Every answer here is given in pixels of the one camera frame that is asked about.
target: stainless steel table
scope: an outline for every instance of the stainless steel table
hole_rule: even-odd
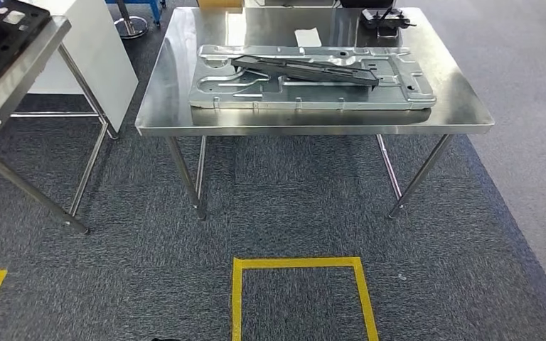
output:
[[[89,233],[89,229],[74,218],[82,199],[82,195],[87,186],[93,166],[100,152],[102,142],[106,134],[112,139],[118,138],[118,133],[109,123],[105,116],[103,108],[97,101],[89,85],[78,70],[74,60],[62,45],[66,33],[70,30],[70,22],[62,16],[54,16],[47,23],[45,28],[39,33],[37,38],[20,54],[14,64],[0,77],[0,128],[5,124],[9,117],[96,117],[99,119],[102,128],[97,137],[97,141],[89,157],[89,161],[82,174],[80,184],[73,198],[73,203],[69,210],[61,208],[58,204],[44,195],[38,188],[26,182],[13,169],[0,160],[0,174],[18,186],[32,198],[41,202],[66,225],[76,228],[82,233]],[[93,112],[90,113],[15,113],[14,110],[19,105],[22,98],[26,95],[37,76],[43,71],[45,65],[52,54],[58,51],[66,65],[74,75],[79,86],[85,93],[87,101],[91,105]]]
[[[379,39],[358,23],[358,9],[175,9],[147,86],[135,125],[143,136],[166,138],[191,204],[204,219],[200,187],[206,136],[376,135],[397,202],[394,217],[454,134],[483,134],[494,121],[419,9],[404,9],[416,27],[401,39]],[[212,45],[296,46],[294,30],[317,28],[323,46],[411,49],[437,96],[432,109],[419,111],[280,111],[198,109],[188,103],[197,49]],[[438,144],[402,192],[382,134],[439,134]],[[202,136],[196,181],[188,172],[176,136]]]

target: aluminum plate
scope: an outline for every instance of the aluminum plate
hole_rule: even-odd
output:
[[[380,79],[371,88],[345,82],[308,82],[235,69],[241,55],[288,58],[369,69]],[[409,48],[297,48],[203,45],[198,51],[189,102],[229,109],[409,110],[436,103]]]

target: black device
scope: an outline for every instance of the black device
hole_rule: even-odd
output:
[[[380,14],[380,10],[364,9],[359,20],[368,30],[375,31],[380,38],[397,38],[400,28],[416,26],[405,18],[402,11],[393,8],[388,8],[383,14]]]
[[[268,75],[286,75],[298,80],[312,82],[349,82],[360,85],[377,86],[380,81],[371,70],[356,69],[323,63],[308,63],[292,59],[263,58],[243,55],[231,60],[231,65],[248,70],[257,70]]]
[[[17,0],[0,5],[0,77],[49,22],[46,9]]]
[[[345,9],[391,9],[395,6],[396,0],[340,0]]]

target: table top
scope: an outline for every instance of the table top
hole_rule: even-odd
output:
[[[425,15],[402,41],[380,40],[358,23],[359,9],[196,9],[173,12],[135,126],[143,136],[483,134],[493,118]],[[199,109],[188,96],[197,51],[212,45],[297,46],[295,30],[317,28],[322,46],[408,47],[437,103],[406,111]]]
[[[52,17],[37,38],[1,76],[0,117],[7,118],[14,112],[70,27],[70,22],[65,17]]]

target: metal rod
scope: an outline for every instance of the metal rod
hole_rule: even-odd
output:
[[[47,118],[47,117],[99,117],[96,112],[14,112],[9,115],[17,118]]]
[[[206,219],[206,212],[204,211],[204,207],[202,207],[201,205],[200,198],[198,198],[196,187],[191,180],[191,175],[189,174],[189,170],[187,169],[185,159],[183,158],[183,153],[181,153],[181,148],[178,145],[176,137],[167,137],[166,143],[171,150],[173,160],[175,161],[175,164],[178,168],[179,176],[181,177],[181,181],[183,182],[183,184],[185,185],[185,189],[187,190],[187,195],[189,195],[189,201],[198,213],[198,219]]]
[[[411,183],[409,186],[407,186],[407,189],[401,195],[401,198],[397,201],[395,206],[392,208],[390,213],[388,214],[388,217],[394,218],[397,214],[398,210],[403,206],[406,201],[413,195],[415,190],[419,187],[419,184],[422,183],[422,181],[426,178],[426,175],[428,175],[428,172],[434,167],[434,164],[439,160],[439,158],[442,156],[443,151],[446,149],[446,147],[449,145],[449,142],[453,139],[453,135],[443,135],[440,139],[440,141],[434,146],[434,149],[432,149],[432,152],[422,165],[422,167],[417,171],[417,174],[415,177],[413,177],[413,180],[411,180]]]
[[[388,176],[390,176],[390,183],[392,183],[392,190],[395,191],[395,196],[397,200],[401,198],[401,187],[395,175],[395,170],[392,169],[392,164],[390,163],[390,157],[388,157],[388,150],[386,150],[386,145],[384,144],[384,139],[382,135],[376,135],[375,138],[378,139],[378,145],[380,146],[380,151],[382,152],[382,158],[384,159],[384,164],[386,165],[386,170],[388,171]]]
[[[127,30],[127,34],[129,36],[134,36],[137,32],[135,31],[135,26],[133,26],[133,22],[131,21],[131,16],[127,10],[127,5],[124,3],[124,0],[116,0],[116,2],[118,4],[118,9],[120,10],[120,16],[124,22],[124,27]]]
[[[102,148],[102,144],[103,144],[103,140],[105,138],[106,132],[107,132],[107,124],[102,124],[100,135],[97,137],[97,141],[95,142],[95,145],[93,146],[93,151],[91,152],[91,155],[89,156],[89,162],[87,162],[87,166],[85,167],[85,172],[82,174],[82,178],[80,179],[80,184],[76,188],[76,193],[74,194],[74,198],[72,199],[72,204],[70,205],[70,215],[72,215],[73,217],[76,216],[76,212],[78,211],[78,206],[80,205],[82,195],[85,194],[85,188],[87,187],[87,182],[89,181],[89,177],[91,176],[91,172],[93,171],[93,166],[95,166],[95,161],[97,160],[97,156],[100,154],[100,149]]]
[[[14,185],[18,186],[18,188],[26,192],[26,194],[30,195],[34,200],[45,205],[51,212],[63,220],[66,225],[70,225],[84,234],[89,234],[90,230],[88,228],[69,215],[63,208],[44,195],[38,188],[32,186],[29,182],[24,180],[1,160],[0,174],[7,180],[11,181]]]
[[[87,99],[87,102],[89,102],[89,105],[91,106],[91,109],[98,115],[100,122],[102,124],[105,124],[107,126],[107,134],[112,140],[118,139],[118,133],[112,126],[112,124],[109,122],[109,119],[105,116],[104,109],[102,108],[100,102],[97,100],[95,94],[91,90],[91,87],[87,84],[87,80],[82,76],[82,73],[74,60],[72,59],[72,56],[70,56],[70,53],[66,49],[66,47],[63,44],[60,44],[60,47],[58,48],[58,51],[62,58],[64,59],[64,62],[74,75],[74,78],[76,79],[76,82],[79,84],[80,88],[82,89],[82,92],[85,94],[85,98]]]
[[[206,159],[206,138],[207,136],[202,136],[200,158],[198,159],[198,174],[196,175],[196,192],[198,192],[198,199],[202,198],[202,179],[204,177],[204,162]]]

